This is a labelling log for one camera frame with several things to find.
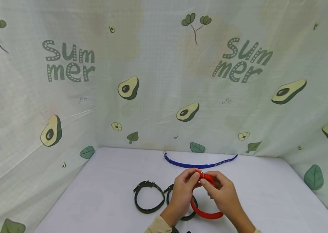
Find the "printed backdrop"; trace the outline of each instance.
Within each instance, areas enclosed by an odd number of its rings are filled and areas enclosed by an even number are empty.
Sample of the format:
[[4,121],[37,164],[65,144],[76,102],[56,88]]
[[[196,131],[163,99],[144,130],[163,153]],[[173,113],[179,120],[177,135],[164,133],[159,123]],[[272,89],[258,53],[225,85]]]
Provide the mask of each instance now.
[[0,231],[101,146],[282,157],[328,207],[328,0],[0,0]]

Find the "blue dog collar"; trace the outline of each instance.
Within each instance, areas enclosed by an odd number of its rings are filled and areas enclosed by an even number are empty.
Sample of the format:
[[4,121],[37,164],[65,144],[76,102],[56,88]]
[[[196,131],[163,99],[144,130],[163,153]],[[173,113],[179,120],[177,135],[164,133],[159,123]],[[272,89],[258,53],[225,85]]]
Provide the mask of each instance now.
[[236,159],[237,156],[238,155],[235,155],[232,159],[223,160],[221,162],[214,163],[214,164],[184,164],[184,163],[176,162],[176,161],[169,159],[168,156],[166,155],[166,151],[164,151],[164,159],[166,161],[168,161],[170,164],[173,164],[177,167],[184,167],[184,168],[196,167],[197,169],[205,169],[205,168],[209,168],[209,167],[215,167],[215,166],[224,164],[225,162],[231,162],[232,160]]

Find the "red dog collar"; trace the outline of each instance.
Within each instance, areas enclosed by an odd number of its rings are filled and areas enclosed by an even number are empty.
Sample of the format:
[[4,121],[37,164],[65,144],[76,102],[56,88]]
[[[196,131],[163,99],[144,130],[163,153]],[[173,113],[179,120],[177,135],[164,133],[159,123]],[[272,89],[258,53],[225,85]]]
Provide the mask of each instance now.
[[[199,177],[198,182],[200,182],[201,179],[206,179],[212,186],[215,186],[216,185],[215,182],[214,182],[214,180],[213,180],[213,177],[211,175],[204,174],[203,172],[198,172],[198,173],[200,174],[200,177]],[[222,212],[218,212],[218,213],[214,213],[214,214],[208,214],[208,213],[205,213],[205,212],[199,210],[196,207],[196,205],[195,205],[195,203],[194,203],[194,201],[193,201],[192,198],[191,198],[191,207],[194,210],[194,212],[197,215],[199,215],[200,217],[202,217],[202,218],[206,218],[206,219],[218,219],[218,218],[222,218],[222,216],[223,216],[223,213]]]

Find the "left hand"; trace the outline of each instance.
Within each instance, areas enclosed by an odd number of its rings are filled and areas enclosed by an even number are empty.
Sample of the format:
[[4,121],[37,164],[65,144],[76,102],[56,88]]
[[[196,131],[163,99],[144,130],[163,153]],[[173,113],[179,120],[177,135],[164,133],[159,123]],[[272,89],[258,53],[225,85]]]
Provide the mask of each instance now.
[[195,171],[201,172],[197,168],[186,169],[174,180],[171,201],[161,214],[161,217],[170,227],[175,226],[186,215],[189,210],[193,189],[201,187],[201,184],[197,182],[200,174]]

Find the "right hand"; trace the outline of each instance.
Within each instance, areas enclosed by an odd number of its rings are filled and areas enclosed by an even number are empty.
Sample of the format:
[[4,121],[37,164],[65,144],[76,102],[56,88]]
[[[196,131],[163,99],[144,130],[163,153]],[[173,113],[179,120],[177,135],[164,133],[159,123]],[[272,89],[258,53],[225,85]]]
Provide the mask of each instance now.
[[216,187],[201,179],[202,186],[214,199],[218,209],[232,222],[238,233],[254,233],[256,228],[241,207],[233,182],[219,171],[206,172],[213,177]]
[[206,172],[213,177],[215,187],[207,180],[201,179],[201,185],[208,191],[211,199],[214,199],[218,209],[228,218],[235,213],[243,212],[235,186],[225,175],[219,171]]

